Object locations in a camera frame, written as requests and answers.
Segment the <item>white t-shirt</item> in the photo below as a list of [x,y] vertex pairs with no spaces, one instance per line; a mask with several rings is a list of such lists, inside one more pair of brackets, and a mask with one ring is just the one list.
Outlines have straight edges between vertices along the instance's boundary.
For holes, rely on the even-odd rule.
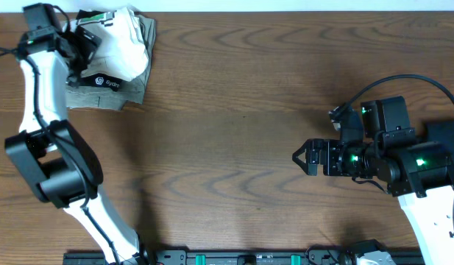
[[72,20],[70,25],[72,32],[82,27],[101,39],[91,62],[81,73],[83,78],[102,74],[130,82],[149,66],[156,38],[155,20],[122,7]]

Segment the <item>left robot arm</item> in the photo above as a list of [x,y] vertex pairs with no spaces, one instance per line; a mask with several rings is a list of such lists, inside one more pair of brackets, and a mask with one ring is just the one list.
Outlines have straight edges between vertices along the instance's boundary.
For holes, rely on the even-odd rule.
[[106,264],[147,264],[139,235],[102,188],[95,152],[68,120],[68,75],[86,66],[101,39],[85,29],[32,25],[13,53],[25,77],[25,111],[7,156],[41,202],[73,216],[102,249]]

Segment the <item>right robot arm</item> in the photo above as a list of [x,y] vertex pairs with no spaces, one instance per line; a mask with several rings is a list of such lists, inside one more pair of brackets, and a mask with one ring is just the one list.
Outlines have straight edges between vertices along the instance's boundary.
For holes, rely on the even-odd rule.
[[307,175],[370,183],[397,198],[426,264],[454,264],[454,122],[427,125],[420,138],[403,97],[330,113],[340,132],[308,139],[292,155]]

